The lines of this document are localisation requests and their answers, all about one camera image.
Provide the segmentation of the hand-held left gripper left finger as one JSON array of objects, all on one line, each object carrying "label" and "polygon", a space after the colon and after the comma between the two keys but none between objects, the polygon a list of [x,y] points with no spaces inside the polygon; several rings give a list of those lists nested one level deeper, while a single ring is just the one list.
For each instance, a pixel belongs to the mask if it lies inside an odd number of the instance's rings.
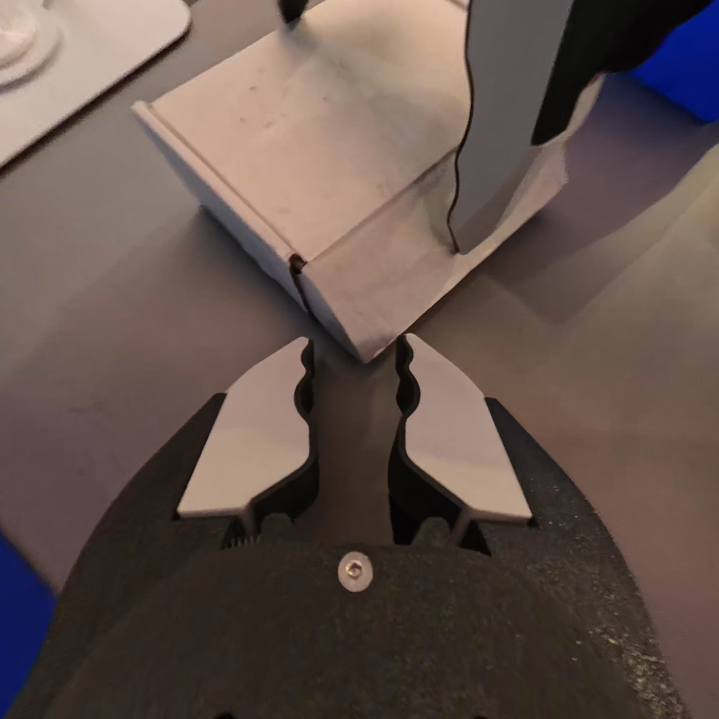
[{"label": "hand-held left gripper left finger", "polygon": [[238,518],[259,533],[266,516],[295,518],[317,496],[310,429],[313,342],[299,337],[242,374],[224,399],[180,499],[180,519]]}]

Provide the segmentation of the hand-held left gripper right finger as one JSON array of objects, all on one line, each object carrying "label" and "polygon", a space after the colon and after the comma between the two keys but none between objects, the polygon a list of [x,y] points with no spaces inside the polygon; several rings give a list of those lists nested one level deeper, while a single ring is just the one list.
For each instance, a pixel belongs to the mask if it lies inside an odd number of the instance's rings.
[{"label": "hand-held left gripper right finger", "polygon": [[394,541],[442,519],[452,541],[481,541],[480,525],[531,527],[534,515],[485,394],[415,334],[398,338],[400,418],[388,463]]}]

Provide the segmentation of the white cardboard mailer box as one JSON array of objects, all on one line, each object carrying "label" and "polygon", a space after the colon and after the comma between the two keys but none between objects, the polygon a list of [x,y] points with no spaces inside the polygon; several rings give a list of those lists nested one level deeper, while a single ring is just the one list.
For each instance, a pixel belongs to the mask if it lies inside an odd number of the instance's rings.
[{"label": "white cardboard mailer box", "polygon": [[498,229],[454,252],[466,21],[453,1],[325,1],[132,108],[202,207],[361,362],[567,182],[561,137],[539,151]]}]

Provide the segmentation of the blue plastic bin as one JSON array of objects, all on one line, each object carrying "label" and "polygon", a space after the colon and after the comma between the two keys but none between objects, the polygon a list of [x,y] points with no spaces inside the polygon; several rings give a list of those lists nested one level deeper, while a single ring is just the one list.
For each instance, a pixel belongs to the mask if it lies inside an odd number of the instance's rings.
[{"label": "blue plastic bin", "polygon": [[49,585],[1,534],[1,713],[13,704],[40,655],[55,604]]},{"label": "blue plastic bin", "polygon": [[630,78],[709,124],[718,120],[718,2],[680,24]]}]

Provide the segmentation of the document stand with white base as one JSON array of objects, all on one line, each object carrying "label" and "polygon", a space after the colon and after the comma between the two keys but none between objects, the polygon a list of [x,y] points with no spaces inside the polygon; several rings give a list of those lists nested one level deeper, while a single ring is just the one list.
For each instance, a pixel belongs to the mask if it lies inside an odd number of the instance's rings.
[{"label": "document stand with white base", "polygon": [[184,1],[2,1],[1,166],[190,24]]}]

